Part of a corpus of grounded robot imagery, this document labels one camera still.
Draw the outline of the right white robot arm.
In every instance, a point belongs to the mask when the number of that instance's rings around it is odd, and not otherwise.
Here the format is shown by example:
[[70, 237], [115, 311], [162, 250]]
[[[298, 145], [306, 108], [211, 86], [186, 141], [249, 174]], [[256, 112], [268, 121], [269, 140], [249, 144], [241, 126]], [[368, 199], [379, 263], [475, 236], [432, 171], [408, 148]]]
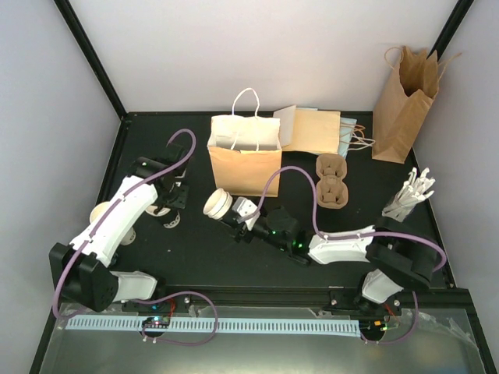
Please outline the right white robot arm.
[[[383, 311], [385, 302], [403, 290], [427, 291], [430, 287], [436, 261], [436, 252], [413, 239], [407, 238], [404, 226], [387, 218], [378, 225], [358, 231], [327, 233], [324, 237], [300, 227], [299, 222], [280, 206], [268, 213], [257, 214], [243, 221], [249, 213], [244, 207], [228, 208], [215, 215], [231, 232], [236, 242], [251, 242], [258, 238], [284, 252], [304, 266], [315, 262], [370, 263], [374, 269], [360, 279], [357, 292], [338, 296], [333, 309], [351, 314], [375, 316]], [[382, 237], [380, 233], [402, 230], [403, 236]]]

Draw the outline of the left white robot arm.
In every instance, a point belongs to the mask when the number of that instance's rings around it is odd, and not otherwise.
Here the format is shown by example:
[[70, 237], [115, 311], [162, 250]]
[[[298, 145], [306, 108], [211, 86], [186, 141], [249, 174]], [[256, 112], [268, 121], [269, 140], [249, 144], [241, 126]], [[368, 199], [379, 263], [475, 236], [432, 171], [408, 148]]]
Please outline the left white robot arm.
[[150, 311], [162, 309], [167, 291], [155, 277], [114, 271], [116, 250], [136, 238], [133, 225], [143, 213], [163, 228], [175, 228], [185, 208], [188, 186], [183, 180], [190, 153], [170, 143], [160, 158], [137, 158], [110, 201], [96, 206], [89, 226], [68, 245], [55, 244], [49, 263], [55, 286], [53, 309], [67, 298], [95, 312], [114, 302], [138, 299]]

